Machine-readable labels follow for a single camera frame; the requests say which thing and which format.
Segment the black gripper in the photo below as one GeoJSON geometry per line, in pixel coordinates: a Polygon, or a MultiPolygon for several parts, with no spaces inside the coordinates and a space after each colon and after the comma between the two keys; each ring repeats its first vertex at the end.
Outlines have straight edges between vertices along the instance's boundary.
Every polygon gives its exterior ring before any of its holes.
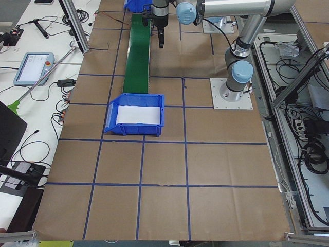
{"type": "Polygon", "coordinates": [[[165,44],[165,27],[168,25],[169,16],[157,16],[153,23],[157,27],[159,48],[164,48],[165,44]]]}

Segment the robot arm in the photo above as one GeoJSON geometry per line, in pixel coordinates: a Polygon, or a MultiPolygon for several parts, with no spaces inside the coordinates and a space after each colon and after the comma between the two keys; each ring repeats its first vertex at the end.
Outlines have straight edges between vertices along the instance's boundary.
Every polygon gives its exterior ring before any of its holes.
{"type": "Polygon", "coordinates": [[[253,66],[247,61],[249,49],[258,32],[270,16],[279,15],[294,1],[176,1],[176,16],[181,24],[199,25],[211,17],[246,15],[248,17],[235,44],[225,54],[228,78],[220,88],[220,96],[228,102],[241,99],[246,84],[253,76],[253,66]]]}

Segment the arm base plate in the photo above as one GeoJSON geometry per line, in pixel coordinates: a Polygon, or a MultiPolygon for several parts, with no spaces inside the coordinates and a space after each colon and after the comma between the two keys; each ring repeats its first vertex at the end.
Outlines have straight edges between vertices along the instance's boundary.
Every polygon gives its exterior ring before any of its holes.
{"type": "Polygon", "coordinates": [[[252,110],[250,92],[247,86],[241,92],[227,88],[226,78],[210,78],[213,108],[218,110],[252,110]]]}

